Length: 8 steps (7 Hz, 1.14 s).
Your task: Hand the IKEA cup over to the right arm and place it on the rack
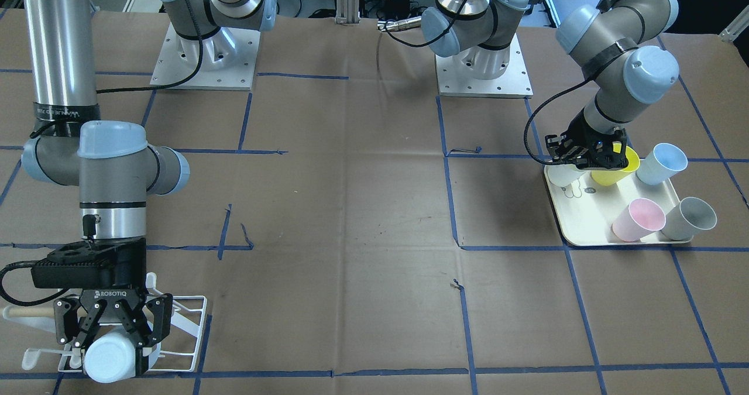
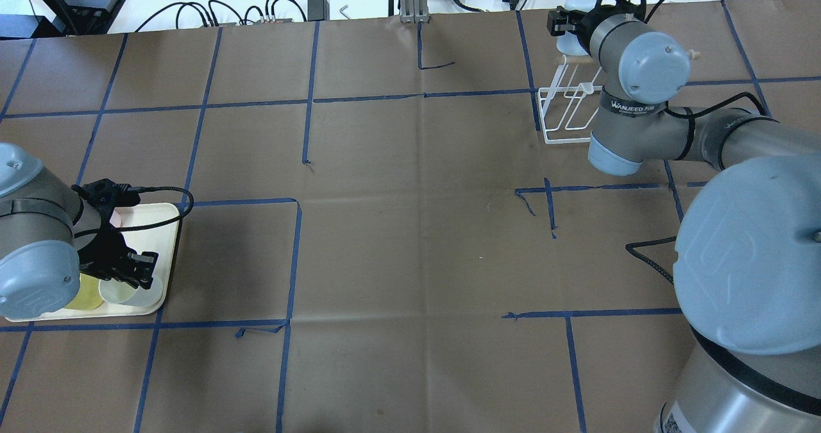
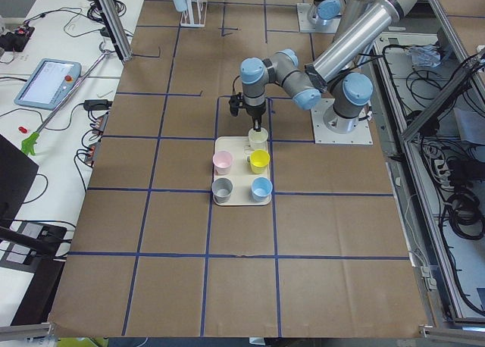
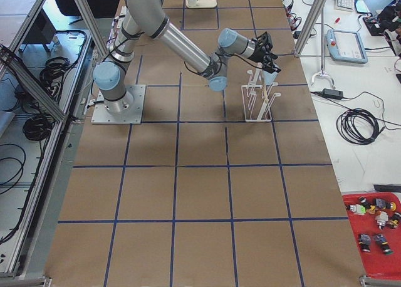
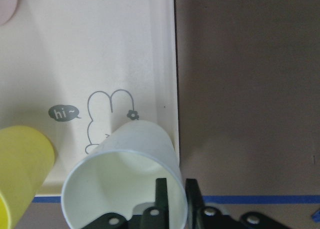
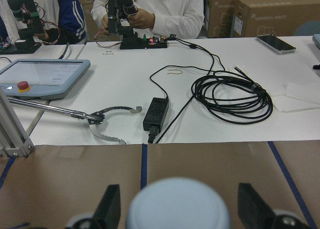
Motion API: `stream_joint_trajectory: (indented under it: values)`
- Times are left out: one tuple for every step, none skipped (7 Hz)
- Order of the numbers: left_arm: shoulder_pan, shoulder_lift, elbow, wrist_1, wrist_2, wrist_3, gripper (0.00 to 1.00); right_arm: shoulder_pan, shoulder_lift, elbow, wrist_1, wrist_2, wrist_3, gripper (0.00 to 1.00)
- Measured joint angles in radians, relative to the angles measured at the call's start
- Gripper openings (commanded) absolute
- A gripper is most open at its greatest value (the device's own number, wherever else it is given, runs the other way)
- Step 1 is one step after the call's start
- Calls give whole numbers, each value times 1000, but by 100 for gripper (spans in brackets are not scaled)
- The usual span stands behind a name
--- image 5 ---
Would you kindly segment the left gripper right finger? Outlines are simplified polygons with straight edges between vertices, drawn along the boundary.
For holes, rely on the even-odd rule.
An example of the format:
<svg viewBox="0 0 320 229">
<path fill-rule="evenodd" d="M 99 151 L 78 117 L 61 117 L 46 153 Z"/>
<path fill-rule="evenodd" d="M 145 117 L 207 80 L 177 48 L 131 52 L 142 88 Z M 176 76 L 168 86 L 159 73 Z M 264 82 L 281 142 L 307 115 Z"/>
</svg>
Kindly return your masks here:
<svg viewBox="0 0 320 229">
<path fill-rule="evenodd" d="M 223 212 L 215 203 L 205 203 L 198 181 L 185 180 L 188 205 L 187 227 L 189 229 L 222 229 Z"/>
</svg>

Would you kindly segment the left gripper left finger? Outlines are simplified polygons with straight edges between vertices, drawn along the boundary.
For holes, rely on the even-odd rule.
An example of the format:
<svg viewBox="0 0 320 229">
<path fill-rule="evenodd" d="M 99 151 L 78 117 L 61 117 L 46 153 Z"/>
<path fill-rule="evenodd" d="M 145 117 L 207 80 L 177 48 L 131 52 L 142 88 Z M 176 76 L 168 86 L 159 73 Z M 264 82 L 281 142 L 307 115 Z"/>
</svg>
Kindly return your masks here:
<svg viewBox="0 0 320 229">
<path fill-rule="evenodd" d="M 147 207 L 141 217 L 142 229 L 167 228 L 167 179 L 155 180 L 155 202 Z"/>
</svg>

